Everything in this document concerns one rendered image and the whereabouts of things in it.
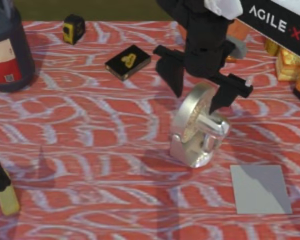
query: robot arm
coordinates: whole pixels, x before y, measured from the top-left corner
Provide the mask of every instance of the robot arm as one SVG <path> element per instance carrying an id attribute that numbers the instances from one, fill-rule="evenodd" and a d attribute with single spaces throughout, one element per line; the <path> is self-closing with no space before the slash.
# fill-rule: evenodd
<path id="1" fill-rule="evenodd" d="M 228 20 L 233 20 L 244 13 L 240 0 L 204 0 L 204 6 Z"/>

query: red and white patterned tablecloth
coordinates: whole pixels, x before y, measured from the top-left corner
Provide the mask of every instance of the red and white patterned tablecloth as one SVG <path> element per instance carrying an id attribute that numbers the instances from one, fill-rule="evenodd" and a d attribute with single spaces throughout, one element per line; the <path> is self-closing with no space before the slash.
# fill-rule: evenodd
<path id="1" fill-rule="evenodd" d="M 300 240 L 300 101 L 250 32 L 224 72 L 253 79 L 211 163 L 169 157 L 176 99 L 150 65 L 122 83 L 104 69 L 136 44 L 179 48 L 174 22 L 87 22 L 75 46 L 61 22 L 25 22 L 37 65 L 30 88 L 0 93 L 0 159 L 22 210 L 0 211 L 0 240 Z M 200 80 L 186 76 L 184 95 Z M 230 165 L 281 165 L 292 215 L 237 215 Z"/>

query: table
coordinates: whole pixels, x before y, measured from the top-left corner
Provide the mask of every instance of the table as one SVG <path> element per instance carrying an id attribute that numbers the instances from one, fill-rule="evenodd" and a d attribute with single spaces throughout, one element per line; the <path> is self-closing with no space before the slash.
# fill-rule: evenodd
<path id="1" fill-rule="evenodd" d="M 300 7 L 292 10 L 287 0 L 241 0 L 238 19 L 279 45 L 300 56 Z"/>
<path id="2" fill-rule="evenodd" d="M 22 211 L 0 240 L 300 240 L 300 101 L 278 83 L 275 59 L 251 31 L 249 53 L 225 73 L 255 79 L 248 99 L 222 113 L 233 124 L 200 169 L 169 157 L 176 99 L 156 57 L 122 83 L 104 62 L 130 44 L 182 48 L 174 22 L 87 22 L 75 46 L 61 22 L 25 22 L 36 83 L 0 93 L 0 159 Z M 186 76 L 184 94 L 199 80 Z M 230 165 L 278 164 L 293 215 L 237 215 Z"/>

